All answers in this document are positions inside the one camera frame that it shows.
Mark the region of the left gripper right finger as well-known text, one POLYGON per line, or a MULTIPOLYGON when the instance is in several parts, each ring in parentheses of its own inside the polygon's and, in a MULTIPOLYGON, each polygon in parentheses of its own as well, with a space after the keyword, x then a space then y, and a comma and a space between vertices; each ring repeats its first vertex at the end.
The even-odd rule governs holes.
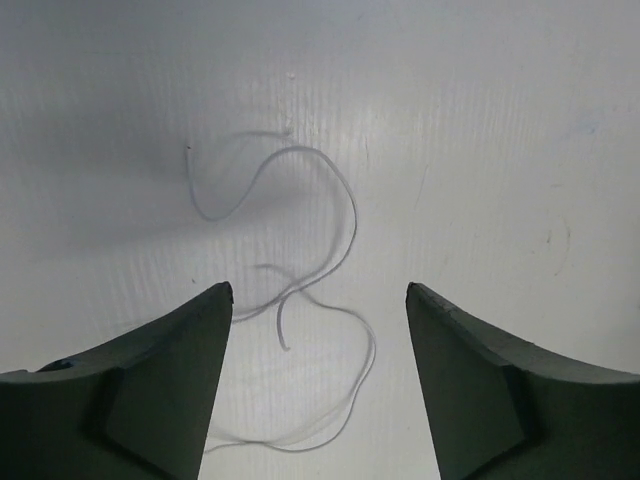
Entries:
POLYGON ((635 479, 639 378, 553 353, 412 283, 406 312, 444 479, 635 479))

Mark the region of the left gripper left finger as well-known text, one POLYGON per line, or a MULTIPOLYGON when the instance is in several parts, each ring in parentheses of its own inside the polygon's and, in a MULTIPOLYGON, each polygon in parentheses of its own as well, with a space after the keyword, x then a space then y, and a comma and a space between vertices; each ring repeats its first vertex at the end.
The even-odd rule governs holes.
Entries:
POLYGON ((219 283, 97 347, 3 373, 2 477, 197 478, 233 303, 219 283))

